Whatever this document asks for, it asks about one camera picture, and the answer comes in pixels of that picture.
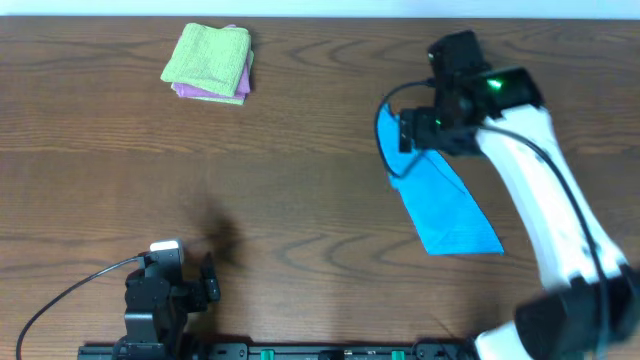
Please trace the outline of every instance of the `wood grain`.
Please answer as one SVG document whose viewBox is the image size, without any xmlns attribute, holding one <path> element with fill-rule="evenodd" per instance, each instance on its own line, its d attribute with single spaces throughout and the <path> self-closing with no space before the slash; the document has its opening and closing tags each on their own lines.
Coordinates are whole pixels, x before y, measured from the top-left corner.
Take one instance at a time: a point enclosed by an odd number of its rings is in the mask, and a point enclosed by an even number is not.
<svg viewBox="0 0 640 360">
<path fill-rule="evenodd" d="M 188 22 L 247 27 L 245 106 L 178 99 L 159 79 Z M 505 256 L 428 257 L 375 152 L 375 105 L 430 74 L 425 48 L 473 28 L 526 66 L 583 191 L 640 260 L 640 24 L 529 20 L 0 19 L 0 357 L 61 290 L 163 238 L 216 254 L 222 302 L 192 330 L 257 342 L 467 336 L 540 293 L 491 165 L 451 159 Z M 408 91 L 397 106 L 428 104 Z M 124 334 L 114 271 L 44 315 L 25 359 Z M 640 340 L 611 350 L 635 358 Z"/>
</svg>

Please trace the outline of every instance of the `green light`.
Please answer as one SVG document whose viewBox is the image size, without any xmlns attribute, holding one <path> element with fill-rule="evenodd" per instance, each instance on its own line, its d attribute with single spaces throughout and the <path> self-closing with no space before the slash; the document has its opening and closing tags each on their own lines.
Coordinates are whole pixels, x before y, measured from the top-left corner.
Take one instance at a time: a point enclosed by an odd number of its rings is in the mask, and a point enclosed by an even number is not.
<svg viewBox="0 0 640 360">
<path fill-rule="evenodd" d="M 496 79 L 487 80 L 487 84 L 489 84 L 489 86 L 491 86 L 491 88 L 493 88 L 494 90 L 500 90 L 500 88 L 502 87 L 502 81 Z"/>
</svg>

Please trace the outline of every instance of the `black cable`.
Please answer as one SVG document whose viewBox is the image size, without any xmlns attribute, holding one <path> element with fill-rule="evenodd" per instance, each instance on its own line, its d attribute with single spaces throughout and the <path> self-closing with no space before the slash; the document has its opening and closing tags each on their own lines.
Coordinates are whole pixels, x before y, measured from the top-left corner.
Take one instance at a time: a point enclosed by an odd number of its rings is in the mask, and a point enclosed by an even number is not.
<svg viewBox="0 0 640 360">
<path fill-rule="evenodd" d="M 478 129 L 491 131 L 494 133 L 498 133 L 507 137 L 510 137 L 513 140 L 516 140 L 526 146 L 528 146 L 533 152 L 536 153 L 551 169 L 553 174 L 558 178 L 558 182 L 562 186 L 571 206 L 573 207 L 573 211 L 576 213 L 576 217 L 578 218 L 578 222 L 580 223 L 580 227 L 584 232 L 585 239 L 587 240 L 587 244 L 589 245 L 589 251 L 591 252 L 591 258 L 593 259 L 593 264 L 596 268 L 596 273 L 598 274 L 599 287 L 600 287 L 600 334 L 598 336 L 598 344 L 596 346 L 596 357 L 598 359 L 606 358 L 606 347 L 609 340 L 609 291 L 607 285 L 607 277 L 602 268 L 602 263 L 600 262 L 600 258 L 598 256 L 598 245 L 593 239 L 593 235 L 589 230 L 589 225 L 587 224 L 587 220 L 585 219 L 580 206 L 578 205 L 578 201 L 576 200 L 567 180 L 562 176 L 560 169 L 558 166 L 551 160 L 549 154 L 547 154 L 542 148 L 536 145 L 531 140 L 526 137 L 516 134 L 509 130 L 504 130 L 494 126 L 480 126 Z"/>
<path fill-rule="evenodd" d="M 20 336 L 18 336 L 18 341 L 16 343 L 16 360 L 22 360 L 22 343 L 24 342 L 25 335 L 27 335 L 27 331 L 29 331 L 29 328 L 31 327 L 31 325 L 33 325 L 33 323 L 36 320 L 38 320 L 38 318 L 42 314 L 44 314 L 45 311 L 49 310 L 49 308 L 52 307 L 53 305 L 55 305 L 58 301 L 60 301 L 60 299 L 62 299 L 63 297 L 69 295 L 70 292 L 72 292 L 73 290 L 79 288 L 80 286 L 88 283 L 89 281 L 97 278 L 98 276 L 101 276 L 101 275 L 104 275 L 104 274 L 108 273 L 111 270 L 117 269 L 117 268 L 119 268 L 119 267 L 121 267 L 123 265 L 132 263 L 134 261 L 138 261 L 138 258 L 139 258 L 139 256 L 135 256 L 135 257 L 120 261 L 119 263 L 113 264 L 113 265 L 109 266 L 108 268 L 106 268 L 106 269 L 104 269 L 102 271 L 98 271 L 97 273 L 85 278 L 84 280 L 80 280 L 75 285 L 71 286 L 67 290 L 63 291 L 60 295 L 56 296 L 53 300 L 49 301 L 48 304 L 43 306 L 42 309 L 40 309 L 35 315 L 33 315 L 33 317 L 31 317 L 31 319 L 27 322 L 27 324 L 24 326 L 24 328 L 20 332 Z"/>
<path fill-rule="evenodd" d="M 382 151 L 382 144 L 380 143 L 380 135 L 378 135 L 378 124 L 380 123 L 380 114 L 382 113 L 382 109 L 384 109 L 384 106 L 389 102 L 391 97 L 404 89 L 415 87 L 415 86 L 433 87 L 433 80 L 427 79 L 422 81 L 414 81 L 414 82 L 409 82 L 409 83 L 402 84 L 400 86 L 395 87 L 393 90 L 389 91 L 389 93 L 382 98 L 382 101 L 380 101 L 380 105 L 378 105 L 378 110 L 376 111 L 376 115 L 374 118 L 373 131 L 376 136 L 376 145 L 378 145 L 378 153 L 380 154 L 380 158 L 382 159 L 382 164 L 384 165 L 384 168 L 389 173 L 389 175 L 397 179 L 402 179 L 407 175 L 409 175 L 411 170 L 413 170 L 413 168 L 420 161 L 420 159 L 422 159 L 422 156 L 425 154 L 425 150 L 422 150 L 420 153 L 418 153 L 413 158 L 413 160 L 411 160 L 411 163 L 409 163 L 409 165 L 407 165 L 407 167 L 404 168 L 404 170 L 402 170 L 401 173 L 395 172 L 387 162 L 387 158 L 385 158 L 384 152 Z M 389 105 L 389 112 L 393 117 L 393 111 L 391 111 L 391 105 Z"/>
</svg>

